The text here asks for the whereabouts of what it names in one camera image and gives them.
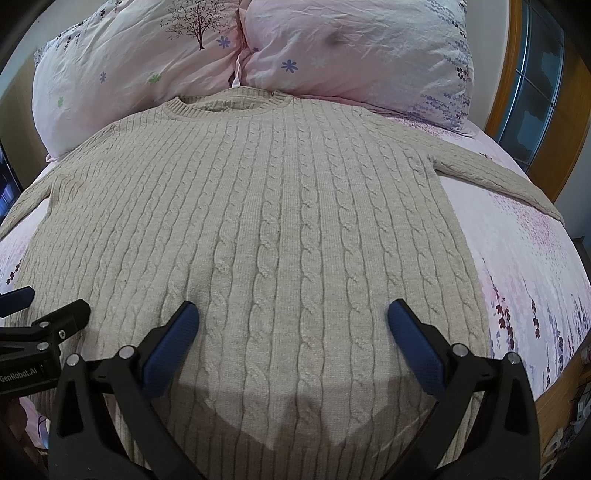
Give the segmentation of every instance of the ribbed neckline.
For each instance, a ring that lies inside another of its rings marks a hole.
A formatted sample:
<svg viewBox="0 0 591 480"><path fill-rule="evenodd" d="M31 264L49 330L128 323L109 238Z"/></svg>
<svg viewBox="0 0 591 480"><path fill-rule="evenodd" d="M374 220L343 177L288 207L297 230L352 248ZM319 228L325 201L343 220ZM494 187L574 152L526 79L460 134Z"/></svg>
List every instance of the ribbed neckline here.
<svg viewBox="0 0 591 480"><path fill-rule="evenodd" d="M175 97L163 104L170 116L187 119L237 118L263 113L293 100L282 92L267 92L252 87L233 87L206 97Z"/></svg>

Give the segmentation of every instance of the hand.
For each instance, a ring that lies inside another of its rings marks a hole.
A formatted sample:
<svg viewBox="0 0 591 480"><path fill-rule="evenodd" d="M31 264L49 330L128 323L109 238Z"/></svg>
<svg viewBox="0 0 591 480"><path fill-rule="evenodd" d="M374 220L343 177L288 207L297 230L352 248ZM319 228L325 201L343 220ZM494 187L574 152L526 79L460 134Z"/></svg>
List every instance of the hand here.
<svg viewBox="0 0 591 480"><path fill-rule="evenodd" d="M0 421L3 421L17 442L22 446L22 449L28 457L42 470L45 470L41 454L33 445L33 442L27 434L27 412L18 402L18 399L10 400L7 404L0 405Z"/></svg>

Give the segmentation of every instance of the wall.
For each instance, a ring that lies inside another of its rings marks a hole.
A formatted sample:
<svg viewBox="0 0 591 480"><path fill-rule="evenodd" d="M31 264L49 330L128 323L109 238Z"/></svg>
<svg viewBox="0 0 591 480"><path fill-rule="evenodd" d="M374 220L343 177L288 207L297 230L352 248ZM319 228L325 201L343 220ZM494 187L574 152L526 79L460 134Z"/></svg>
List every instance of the wall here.
<svg viewBox="0 0 591 480"><path fill-rule="evenodd" d="M468 118L484 129L505 61L509 0L467 0L466 29L475 78Z"/></svg>
<svg viewBox="0 0 591 480"><path fill-rule="evenodd" d="M33 54L69 26L92 15L104 1L55 0L33 23L0 73L0 138L24 187L41 172L47 154L31 112Z"/></svg>
<svg viewBox="0 0 591 480"><path fill-rule="evenodd" d="M591 250L591 131L566 185L555 202L564 217L571 238L584 236L584 245Z"/></svg>

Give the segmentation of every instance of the pink and white bedding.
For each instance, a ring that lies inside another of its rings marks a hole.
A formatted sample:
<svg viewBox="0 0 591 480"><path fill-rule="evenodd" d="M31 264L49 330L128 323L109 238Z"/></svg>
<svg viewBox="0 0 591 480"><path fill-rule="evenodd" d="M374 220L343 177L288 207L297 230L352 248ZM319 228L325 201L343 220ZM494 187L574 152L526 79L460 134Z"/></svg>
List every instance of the pink and white bedding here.
<svg viewBox="0 0 591 480"><path fill-rule="evenodd" d="M392 118L525 176L513 159L474 124L472 137ZM50 164L40 175L57 167ZM533 207L442 176L476 268L489 314L490 355L523 358L534 397L559 377L589 330L591 287L560 222ZM27 245L47 213L46 199L0 241L0 293L12 290Z"/></svg>

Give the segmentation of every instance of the blue flower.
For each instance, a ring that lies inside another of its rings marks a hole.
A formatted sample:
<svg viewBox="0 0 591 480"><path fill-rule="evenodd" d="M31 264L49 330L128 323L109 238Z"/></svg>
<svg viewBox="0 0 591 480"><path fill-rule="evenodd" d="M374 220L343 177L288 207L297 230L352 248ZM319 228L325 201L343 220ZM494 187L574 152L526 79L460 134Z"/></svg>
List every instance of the blue flower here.
<svg viewBox="0 0 591 480"><path fill-rule="evenodd" d="M287 61L282 61L281 63L283 64L283 67L281 67L281 68L285 69L286 72L295 73L296 70L299 70L299 68L296 67L296 64L297 64L296 61L287 60Z"/></svg>
<svg viewBox="0 0 591 480"><path fill-rule="evenodd" d="M228 37L224 37L223 35L217 39L218 45L222 48L222 50L226 47L230 48L230 39Z"/></svg>

